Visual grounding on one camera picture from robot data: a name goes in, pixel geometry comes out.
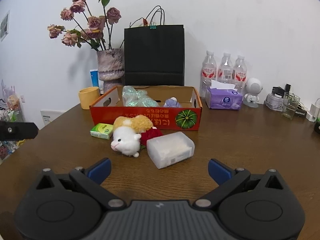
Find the white orange plush toy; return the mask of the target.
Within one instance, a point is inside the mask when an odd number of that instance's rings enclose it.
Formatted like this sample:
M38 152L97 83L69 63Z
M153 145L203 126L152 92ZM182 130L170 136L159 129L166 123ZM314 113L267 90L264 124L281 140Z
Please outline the white orange plush toy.
M144 115L137 115L133 118L117 117L113 124L112 150L128 157L138 158L142 133L149 129L156 129L156 127Z

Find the purple drawstring pouch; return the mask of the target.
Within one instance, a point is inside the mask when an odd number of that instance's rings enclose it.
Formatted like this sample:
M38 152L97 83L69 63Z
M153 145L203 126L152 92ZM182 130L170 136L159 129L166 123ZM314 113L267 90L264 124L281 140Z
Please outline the purple drawstring pouch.
M177 101L175 97L171 97L165 101L163 107L181 108L181 104Z

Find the green binder clip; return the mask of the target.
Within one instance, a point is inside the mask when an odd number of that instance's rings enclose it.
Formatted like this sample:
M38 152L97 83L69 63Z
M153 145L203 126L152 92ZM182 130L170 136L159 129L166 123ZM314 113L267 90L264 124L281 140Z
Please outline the green binder clip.
M157 28L157 25L154 22L152 22L150 24L150 29L156 29L156 28Z

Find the black patterned box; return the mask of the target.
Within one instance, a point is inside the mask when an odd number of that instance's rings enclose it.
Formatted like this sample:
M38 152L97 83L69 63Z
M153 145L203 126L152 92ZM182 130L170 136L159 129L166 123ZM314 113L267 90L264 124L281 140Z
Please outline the black patterned box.
M320 118L317 118L314 126L314 131L318 134L320 134Z

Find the iridescent plastic bag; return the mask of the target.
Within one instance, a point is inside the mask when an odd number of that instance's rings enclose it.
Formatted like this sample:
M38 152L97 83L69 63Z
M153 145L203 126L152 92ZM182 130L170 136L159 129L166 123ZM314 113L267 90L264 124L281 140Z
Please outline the iridescent plastic bag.
M148 96L146 90L136 90L132 86L124 86L122 102L126 107L159 107L159 104Z

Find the orange cardboard box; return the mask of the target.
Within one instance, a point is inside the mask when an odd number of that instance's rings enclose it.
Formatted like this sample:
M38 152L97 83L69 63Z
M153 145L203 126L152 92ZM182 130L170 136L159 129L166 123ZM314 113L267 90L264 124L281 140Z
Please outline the orange cardboard box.
M159 107L126 107L122 102L122 86L117 86L100 96L90 107L94 124L112 124L119 116L148 117L159 129L197 131L200 126L202 103L198 91L187 86L142 86ZM181 108L163 107L165 101L175 97Z

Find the green tissue packet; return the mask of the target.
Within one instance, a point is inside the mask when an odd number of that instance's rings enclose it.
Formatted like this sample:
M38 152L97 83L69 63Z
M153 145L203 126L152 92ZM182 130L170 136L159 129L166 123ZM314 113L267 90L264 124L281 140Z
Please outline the green tissue packet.
M100 139L109 140L112 137L113 125L111 124L96 124L91 130L90 135Z

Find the translucent plastic box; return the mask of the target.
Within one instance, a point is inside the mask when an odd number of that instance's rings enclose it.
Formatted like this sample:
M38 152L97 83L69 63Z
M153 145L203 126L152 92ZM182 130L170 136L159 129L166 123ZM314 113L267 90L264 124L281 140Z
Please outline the translucent plastic box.
M150 159L161 169L191 158L195 144L183 132L176 132L147 140L146 148Z

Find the pink ceramic vase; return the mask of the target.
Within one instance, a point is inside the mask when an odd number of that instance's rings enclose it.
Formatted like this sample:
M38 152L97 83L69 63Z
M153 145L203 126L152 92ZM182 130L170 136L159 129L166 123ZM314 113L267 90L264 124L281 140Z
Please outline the pink ceramic vase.
M98 78L103 81L104 93L116 86L121 86L124 80L124 53L121 49L103 50L97 52Z

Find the purple tissue pack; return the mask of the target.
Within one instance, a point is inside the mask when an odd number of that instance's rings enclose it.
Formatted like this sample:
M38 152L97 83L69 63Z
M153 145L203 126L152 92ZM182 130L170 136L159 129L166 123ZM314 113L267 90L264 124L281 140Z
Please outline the purple tissue pack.
M240 110L242 94L231 83L211 80L206 90L205 100L209 109Z

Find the cluttered storage rack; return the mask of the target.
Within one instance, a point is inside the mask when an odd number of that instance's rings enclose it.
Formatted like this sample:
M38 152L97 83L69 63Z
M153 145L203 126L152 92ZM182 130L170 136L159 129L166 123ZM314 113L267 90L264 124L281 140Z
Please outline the cluttered storage rack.
M20 101L15 92L15 87L7 87L1 81L1 121L24 122ZM14 153L25 140L1 141L1 162Z

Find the dried pink rose bouquet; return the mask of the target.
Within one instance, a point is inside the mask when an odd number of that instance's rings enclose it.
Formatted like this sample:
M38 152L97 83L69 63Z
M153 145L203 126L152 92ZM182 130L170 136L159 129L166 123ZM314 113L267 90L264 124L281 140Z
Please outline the dried pink rose bouquet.
M60 18L63 21L76 23L73 29L63 25L51 24L47 27L49 38L62 37L65 46L81 48L85 43L95 51L112 50L113 26L121 19L120 11L115 7L108 8L110 0L98 0L103 14L94 16L89 9L87 0L72 0L72 5L63 8Z

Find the red rose flower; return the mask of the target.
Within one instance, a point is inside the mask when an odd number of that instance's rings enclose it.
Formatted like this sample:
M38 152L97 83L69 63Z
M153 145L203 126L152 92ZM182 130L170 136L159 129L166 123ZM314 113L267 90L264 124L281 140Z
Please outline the red rose flower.
M162 136L163 133L161 130L157 129L156 127L153 127L151 129L148 129L147 131L141 133L141 139L140 139L140 149L146 148L147 141L156 137Z

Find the water bottle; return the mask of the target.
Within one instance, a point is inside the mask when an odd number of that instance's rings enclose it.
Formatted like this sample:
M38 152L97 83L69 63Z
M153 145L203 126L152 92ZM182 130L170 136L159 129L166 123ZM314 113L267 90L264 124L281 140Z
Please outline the water bottle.
M200 84L200 97L206 96L206 91L210 88L212 80L216 78L216 61L212 51L206 51L201 69L201 84Z
M218 68L217 80L221 83L231 83L233 74L233 64L230 53L224 53Z
M233 67L233 81L235 88L239 93L242 93L243 87L247 78L247 66L245 64L245 57L238 55Z

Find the right water bottle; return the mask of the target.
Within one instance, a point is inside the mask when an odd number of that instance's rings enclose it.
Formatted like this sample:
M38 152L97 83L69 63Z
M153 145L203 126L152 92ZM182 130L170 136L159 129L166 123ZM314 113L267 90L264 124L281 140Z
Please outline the right water bottle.
M245 64L245 57L238 55L233 67L233 81L235 88L239 93L242 93L243 87L247 78L247 66Z

